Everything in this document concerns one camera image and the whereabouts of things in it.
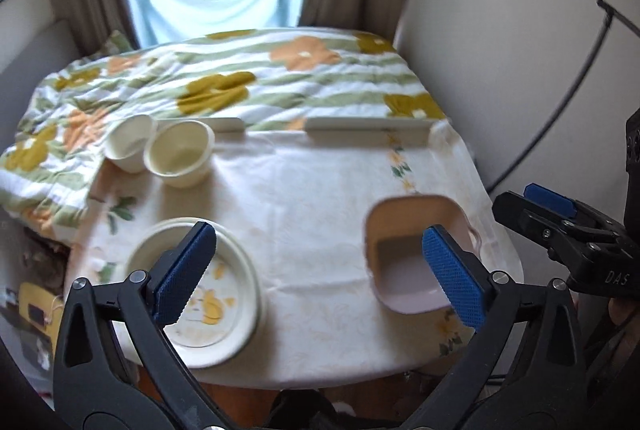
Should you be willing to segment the person's right hand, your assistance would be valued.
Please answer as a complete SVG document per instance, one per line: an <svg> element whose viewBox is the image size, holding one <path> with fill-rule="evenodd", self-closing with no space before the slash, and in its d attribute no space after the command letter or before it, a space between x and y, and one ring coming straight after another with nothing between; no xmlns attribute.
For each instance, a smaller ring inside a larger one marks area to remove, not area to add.
<svg viewBox="0 0 640 430"><path fill-rule="evenodd" d="M638 306L634 302L611 299L608 302L608 315L612 323L616 326L622 326L627 320L632 320L636 315Z"/></svg>

